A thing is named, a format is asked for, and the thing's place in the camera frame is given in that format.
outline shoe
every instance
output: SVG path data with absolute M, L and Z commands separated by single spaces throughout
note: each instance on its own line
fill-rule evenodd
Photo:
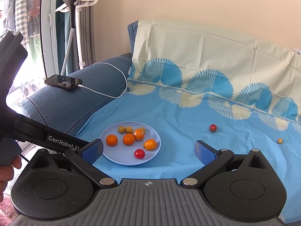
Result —
M 20 89 L 25 94 L 25 96 L 29 95 L 28 88 L 23 83 L 20 85 Z
M 31 87 L 31 89 L 35 92 L 37 90 L 37 86 L 33 82 L 29 82 L 28 85 Z

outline checkered garment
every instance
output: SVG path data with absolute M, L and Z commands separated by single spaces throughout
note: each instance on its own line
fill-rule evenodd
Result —
M 23 41 L 21 42 L 21 44 L 26 48 L 29 41 L 27 34 L 27 0 L 16 0 L 15 21 L 16 32 L 20 31 L 23 35 Z

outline black smartphone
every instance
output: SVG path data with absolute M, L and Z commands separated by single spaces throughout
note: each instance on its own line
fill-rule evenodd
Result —
M 82 84 L 82 80 L 68 76 L 53 75 L 45 80 L 45 84 L 64 90 L 72 90 L 77 85 Z

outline plate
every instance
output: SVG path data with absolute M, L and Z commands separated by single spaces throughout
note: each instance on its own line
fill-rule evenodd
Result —
M 143 140 L 135 141 L 134 144 L 127 146 L 122 141 L 123 136 L 126 133 L 119 133 L 119 126 L 130 126 L 134 130 L 138 129 L 139 127 L 144 127 L 146 129 L 145 137 Z M 108 146 L 106 144 L 106 137 L 110 134 L 114 134 L 118 138 L 118 143 L 115 146 Z M 135 121 L 119 122 L 108 127 L 106 130 L 103 131 L 103 133 L 100 136 L 100 139 L 103 141 L 103 154 L 105 155 L 105 157 L 117 164 L 124 166 L 137 166 L 150 161 L 156 156 L 161 147 L 161 139 L 159 134 L 150 126 Z M 143 149 L 144 142 L 149 139 L 154 139 L 157 142 L 157 147 L 151 151 Z M 143 159 L 137 159 L 134 156 L 134 152 L 136 149 L 143 149 L 145 151 L 145 157 Z

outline silver bolt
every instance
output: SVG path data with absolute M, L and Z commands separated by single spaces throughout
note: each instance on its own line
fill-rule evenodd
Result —
M 99 181 L 102 185 L 112 185 L 115 183 L 115 180 L 111 177 L 104 177 Z
M 197 183 L 198 183 L 198 181 L 193 177 L 187 177 L 187 178 L 183 179 L 183 184 L 185 184 L 185 185 L 195 185 Z

